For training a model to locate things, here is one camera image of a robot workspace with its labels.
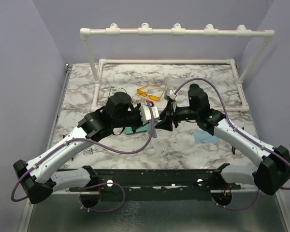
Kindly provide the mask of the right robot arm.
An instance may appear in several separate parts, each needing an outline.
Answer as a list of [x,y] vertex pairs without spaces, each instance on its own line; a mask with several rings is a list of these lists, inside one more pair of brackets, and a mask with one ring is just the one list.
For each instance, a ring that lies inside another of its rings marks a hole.
[[207,94],[198,84],[189,86],[188,101],[187,107],[178,107],[169,98],[156,129],[172,131],[181,121],[194,120],[201,130],[231,144],[254,164],[254,167],[221,165],[212,177],[216,188],[241,183],[255,185],[263,193],[274,195],[290,179],[290,153],[284,146],[260,142],[225,114],[211,108]]

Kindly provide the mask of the blue-grey glasses case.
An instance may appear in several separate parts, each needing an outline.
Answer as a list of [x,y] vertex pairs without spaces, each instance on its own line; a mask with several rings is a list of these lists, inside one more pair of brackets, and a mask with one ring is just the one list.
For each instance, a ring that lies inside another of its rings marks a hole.
[[125,128],[125,134],[126,135],[138,134],[138,133],[143,133],[143,132],[147,132],[147,125],[139,127],[136,130],[132,130],[131,127],[126,127]]

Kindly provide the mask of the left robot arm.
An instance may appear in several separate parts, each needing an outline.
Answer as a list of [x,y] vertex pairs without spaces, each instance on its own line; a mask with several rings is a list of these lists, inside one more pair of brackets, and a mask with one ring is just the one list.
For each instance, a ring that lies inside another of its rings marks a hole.
[[86,114],[65,138],[49,150],[29,161],[20,159],[13,164],[18,181],[12,190],[11,200],[21,201],[15,198],[18,186],[26,194],[24,199],[29,199],[32,204],[40,203],[52,193],[63,189],[93,190],[97,185],[97,177],[91,167],[63,172],[59,168],[92,145],[125,155],[144,150],[146,145],[135,151],[120,151],[101,144],[100,140],[111,136],[115,128],[138,129],[148,123],[152,124],[158,115],[155,105],[138,103],[133,106],[130,95],[116,92],[105,106]]

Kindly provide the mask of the light blue cleaning cloth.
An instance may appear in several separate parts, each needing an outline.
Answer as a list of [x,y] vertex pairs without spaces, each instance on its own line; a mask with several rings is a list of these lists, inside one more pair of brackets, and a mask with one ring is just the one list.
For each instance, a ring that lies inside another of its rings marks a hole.
[[197,144],[218,144],[220,139],[206,131],[197,130],[193,132],[194,140]]

